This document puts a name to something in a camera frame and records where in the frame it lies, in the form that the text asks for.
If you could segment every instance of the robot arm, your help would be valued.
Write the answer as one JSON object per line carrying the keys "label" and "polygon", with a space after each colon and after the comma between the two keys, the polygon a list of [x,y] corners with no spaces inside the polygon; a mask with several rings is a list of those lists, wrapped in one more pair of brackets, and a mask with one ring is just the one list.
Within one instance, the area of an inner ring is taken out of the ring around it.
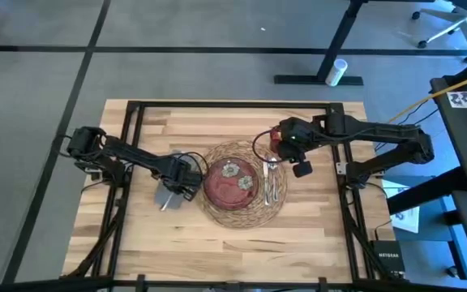
{"label": "robot arm", "polygon": [[194,199],[204,179],[203,174],[192,170],[191,164],[177,154],[154,155],[106,135],[104,130],[97,127],[76,129],[66,150],[70,157],[77,160],[77,167],[86,172],[101,170],[104,179],[113,180],[119,186],[123,183],[126,170],[122,161],[144,167],[151,170],[152,177],[161,180],[169,191],[176,195],[183,194],[189,201]]}
{"label": "robot arm", "polygon": [[305,153],[324,145],[352,140],[397,144],[393,150],[368,161],[347,164],[345,174],[350,187],[359,187],[371,174],[404,162],[425,164],[434,158],[430,136],[415,125],[360,122],[349,115],[333,112],[314,116],[312,122],[287,118],[274,131],[281,133],[281,140],[273,140],[272,149],[282,160],[296,163],[293,172],[297,178],[312,172]]}

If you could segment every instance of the red plate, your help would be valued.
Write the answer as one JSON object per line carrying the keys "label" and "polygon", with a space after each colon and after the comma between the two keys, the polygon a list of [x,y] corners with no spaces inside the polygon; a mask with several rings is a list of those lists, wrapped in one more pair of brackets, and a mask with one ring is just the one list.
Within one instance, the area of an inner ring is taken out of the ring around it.
{"label": "red plate", "polygon": [[[239,166],[237,175],[226,178],[223,176],[223,167],[228,163]],[[244,176],[251,176],[253,185],[243,190],[239,187],[239,179]],[[208,175],[204,181],[204,192],[208,199],[218,208],[225,210],[239,210],[245,208],[257,195],[259,180],[257,173],[250,163],[239,158],[224,158],[214,162],[210,166]]]}

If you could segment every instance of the wooden tabletop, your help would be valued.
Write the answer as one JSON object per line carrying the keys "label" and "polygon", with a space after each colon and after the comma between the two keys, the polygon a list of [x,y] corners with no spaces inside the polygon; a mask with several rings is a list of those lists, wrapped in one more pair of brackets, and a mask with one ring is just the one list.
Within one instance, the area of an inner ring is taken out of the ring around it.
{"label": "wooden tabletop", "polygon": [[[108,135],[120,136],[127,102],[106,102],[101,127]],[[347,114],[366,119],[363,103],[345,102],[344,107]],[[205,154],[219,143],[252,140],[290,116],[311,120],[322,113],[320,109],[150,107],[139,147],[160,155],[176,149]],[[260,140],[267,142],[267,137]],[[355,141],[351,148],[355,161],[375,155],[369,142]],[[284,206],[267,225],[251,230],[220,227],[191,202],[184,202],[178,210],[160,212],[160,206],[154,204],[158,182],[148,170],[136,167],[116,278],[133,280],[142,273],[153,281],[316,282],[318,277],[326,277],[331,283],[351,282],[331,149],[308,152],[307,158],[313,174],[295,178],[291,165],[284,164],[288,177]],[[381,184],[375,178],[371,181]],[[107,186],[100,185],[82,194],[63,273],[73,270],[96,242],[107,191]],[[374,228],[389,221],[387,203],[373,186],[362,190],[361,197],[367,233],[373,238]],[[379,237],[393,240],[392,227],[380,227]],[[356,251],[364,277],[358,243]]]}

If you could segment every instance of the woven placemat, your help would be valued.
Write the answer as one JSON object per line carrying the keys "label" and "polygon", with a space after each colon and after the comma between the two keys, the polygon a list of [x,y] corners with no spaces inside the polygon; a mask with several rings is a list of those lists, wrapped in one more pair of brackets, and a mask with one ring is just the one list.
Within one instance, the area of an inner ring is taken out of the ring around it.
{"label": "woven placemat", "polygon": [[[260,156],[276,156],[270,151],[268,147],[257,144],[255,149]],[[227,228],[250,229],[267,223],[279,213],[282,205],[285,202],[288,185],[286,182],[284,167],[279,165],[276,170],[270,170],[274,171],[276,174],[276,187],[279,194],[279,201],[271,201],[271,205],[266,206],[264,205],[263,193],[263,162],[254,155],[251,149],[251,141],[234,141],[219,144],[212,148],[210,152],[205,155],[205,159],[209,165],[212,165],[215,161],[219,161],[220,159],[227,157],[237,157],[243,159],[253,166],[260,182],[255,198],[247,207],[239,210],[229,211],[218,208],[212,204],[212,202],[210,202],[208,197],[204,194],[204,189],[201,188],[195,198],[196,203],[210,219],[212,219],[217,224]]]}

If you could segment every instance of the red object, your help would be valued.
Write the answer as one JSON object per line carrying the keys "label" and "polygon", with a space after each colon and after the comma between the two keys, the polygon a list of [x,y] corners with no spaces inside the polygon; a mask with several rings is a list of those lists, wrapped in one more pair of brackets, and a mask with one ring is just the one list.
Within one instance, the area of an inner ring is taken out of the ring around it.
{"label": "red object", "polygon": [[278,127],[274,127],[272,131],[269,132],[269,139],[270,139],[270,142],[269,142],[270,150],[272,150],[275,154],[278,154],[276,150],[276,146],[279,144],[279,142],[282,141],[280,130],[278,129]]}
{"label": "red object", "polygon": [[[237,175],[231,178],[226,178],[222,174],[223,167],[228,163],[239,166]],[[246,175],[251,176],[253,186],[248,190],[243,190],[239,187],[238,181]],[[224,158],[212,164],[204,181],[204,193],[208,199],[218,208],[224,210],[245,208],[257,195],[258,188],[257,173],[250,163],[233,157]]]}

